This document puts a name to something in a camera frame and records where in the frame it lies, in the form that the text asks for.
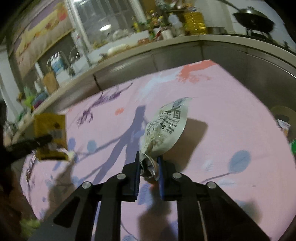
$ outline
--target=table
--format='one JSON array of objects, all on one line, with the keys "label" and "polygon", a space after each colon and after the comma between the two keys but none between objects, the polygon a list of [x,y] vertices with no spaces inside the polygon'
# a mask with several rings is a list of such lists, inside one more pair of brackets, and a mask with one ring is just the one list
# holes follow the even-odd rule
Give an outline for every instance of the table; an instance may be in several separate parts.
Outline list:
[{"label": "table", "polygon": [[[25,174],[31,156],[23,167],[21,186],[37,218],[52,213],[82,182],[98,184],[120,173],[134,161],[148,121],[182,97],[193,98],[187,123],[164,158],[194,182],[215,181],[278,240],[296,214],[294,157],[269,110],[211,60],[143,76],[62,111],[75,161],[37,161],[30,191]],[[176,203],[162,202],[143,179],[138,200],[122,203],[121,220],[123,241],[177,240]]]}]

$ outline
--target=countertop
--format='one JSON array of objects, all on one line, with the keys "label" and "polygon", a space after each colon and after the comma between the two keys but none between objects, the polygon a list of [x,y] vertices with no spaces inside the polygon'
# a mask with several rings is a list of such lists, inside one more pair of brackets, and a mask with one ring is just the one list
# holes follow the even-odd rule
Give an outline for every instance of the countertop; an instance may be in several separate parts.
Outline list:
[{"label": "countertop", "polygon": [[184,36],[184,37],[176,37],[169,40],[163,40],[158,42],[149,43],[146,45],[141,45],[125,52],[119,53],[115,56],[112,56],[99,64],[93,65],[89,70],[81,73],[71,80],[68,81],[65,85],[58,88],[53,94],[51,94],[33,113],[32,117],[18,130],[15,134],[12,142],[15,143],[21,137],[22,133],[33,124],[34,115],[40,114],[45,112],[56,100],[61,98],[64,93],[67,91],[71,91],[71,89],[78,84],[79,82],[83,81],[86,77],[93,75],[94,73],[116,63],[121,60],[127,59],[129,57],[139,55],[141,53],[145,53],[151,51],[153,49],[167,47],[170,45],[176,45],[181,43],[187,42],[194,42],[194,41],[215,41],[215,42],[226,42],[232,44],[243,45],[246,47],[259,49],[263,52],[271,54],[283,61],[289,63],[290,65],[296,68],[296,56],[283,48],[280,48],[276,45],[269,44],[260,40],[239,37],[239,36],[230,36],[230,35],[194,35],[194,36]]}]

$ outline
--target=kitchen counter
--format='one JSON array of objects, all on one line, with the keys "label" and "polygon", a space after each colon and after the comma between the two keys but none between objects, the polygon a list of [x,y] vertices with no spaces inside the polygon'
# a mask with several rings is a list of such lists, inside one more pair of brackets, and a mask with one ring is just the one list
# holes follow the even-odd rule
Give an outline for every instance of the kitchen counter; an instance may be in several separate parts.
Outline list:
[{"label": "kitchen counter", "polygon": [[[99,64],[93,65],[90,69],[85,71],[84,73],[81,73],[71,80],[68,81],[65,85],[61,86],[59,89],[57,89],[51,96],[49,96],[32,114],[32,117],[20,128],[20,130],[15,134],[12,142],[15,143],[19,140],[21,136],[24,136],[26,138],[30,138],[33,135],[33,121],[34,121],[34,115],[40,114],[43,112],[57,112],[61,111],[64,108],[77,103],[78,101],[85,99],[101,90],[104,90],[106,88],[109,88],[111,86],[114,86],[118,83],[125,82],[127,80],[140,77],[145,74],[149,74],[152,72],[156,72],[159,70],[172,68],[176,66],[180,66],[183,64],[193,63],[196,61],[200,61],[203,59],[213,59],[214,57],[211,57],[210,55],[207,55],[206,49],[203,49],[204,46],[211,46],[211,43],[213,42],[220,42],[221,44],[227,43],[231,44],[236,49],[237,52],[245,53],[244,55],[252,55],[257,58],[262,58],[267,60],[269,63],[273,65],[277,65],[280,69],[284,70],[285,72],[292,75],[293,78],[296,75],[296,56],[293,53],[290,53],[283,48],[280,48],[278,46],[259,41],[256,39],[250,39],[245,37],[239,37],[239,36],[230,36],[230,35],[199,35],[199,36],[185,36],[185,37],[177,37],[174,39],[159,41],[159,42],[153,42],[150,44],[138,46],[135,48],[132,48],[130,50],[127,50],[125,52],[122,52],[120,54],[117,54],[115,56],[112,56]],[[171,56],[166,56],[163,52],[164,49],[166,51],[171,52],[168,50],[173,51],[173,48],[177,48],[175,46],[189,46],[189,49],[191,47],[197,47],[198,49],[192,49],[192,51],[183,52],[182,50],[180,52],[176,52],[175,58],[173,58],[173,61],[175,63],[173,65],[166,65],[163,66],[159,64],[159,60],[163,59],[164,62],[172,61]],[[212,50],[210,53],[214,53],[217,57],[227,57],[229,59],[229,62],[231,62],[231,53],[228,56],[228,50],[227,48],[221,46],[223,51],[226,52],[220,52],[220,50]],[[145,63],[141,67],[136,67],[134,64],[138,64],[141,61],[138,61],[137,58],[145,58],[151,57],[151,54],[157,53],[158,57],[155,57],[155,59],[149,60],[147,63]],[[218,64],[220,64],[222,67],[224,67],[226,70],[228,70],[233,76],[235,76],[240,82],[244,82],[244,80],[240,80],[239,76],[236,76],[235,73],[232,73],[231,70],[227,69],[227,66],[223,66],[223,63],[225,61],[217,61],[216,59],[213,59]],[[126,75],[119,74],[120,71],[126,69],[126,71],[134,68],[137,69],[134,72],[134,75],[131,75],[130,77],[126,77]],[[108,74],[112,74],[112,80],[106,80],[106,77]]]}]

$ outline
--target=metal bolt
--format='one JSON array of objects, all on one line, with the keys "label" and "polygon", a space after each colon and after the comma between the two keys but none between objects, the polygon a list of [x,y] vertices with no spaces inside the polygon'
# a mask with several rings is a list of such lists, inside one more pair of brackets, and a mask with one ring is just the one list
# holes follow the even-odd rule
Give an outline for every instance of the metal bolt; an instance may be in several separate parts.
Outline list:
[{"label": "metal bolt", "polygon": [[124,173],[119,173],[117,175],[117,179],[119,179],[119,180],[122,180],[122,179],[125,179],[125,178],[126,178],[126,175]]},{"label": "metal bolt", "polygon": [[88,189],[88,188],[91,187],[91,183],[90,183],[90,182],[84,182],[84,183],[82,183],[82,187],[83,187],[84,189]]},{"label": "metal bolt", "polygon": [[217,187],[216,183],[214,183],[214,182],[209,182],[209,183],[207,183],[207,186],[208,186],[208,188],[210,188],[210,189],[214,189],[214,188]]},{"label": "metal bolt", "polygon": [[175,172],[175,173],[173,173],[173,178],[174,179],[179,179],[179,178],[181,178],[182,177],[182,174],[181,173],[179,173],[179,172]]}]

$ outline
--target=yellow bag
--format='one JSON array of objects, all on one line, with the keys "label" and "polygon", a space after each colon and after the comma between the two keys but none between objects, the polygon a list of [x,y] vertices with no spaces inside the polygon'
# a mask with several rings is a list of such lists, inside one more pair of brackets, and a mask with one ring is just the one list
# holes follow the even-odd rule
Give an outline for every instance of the yellow bag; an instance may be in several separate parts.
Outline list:
[{"label": "yellow bag", "polygon": [[53,113],[43,113],[35,116],[34,122],[35,137],[51,134],[53,141],[48,145],[37,148],[37,158],[42,160],[62,160],[68,161],[65,153],[56,149],[65,148],[67,150],[66,136],[66,116]]}]

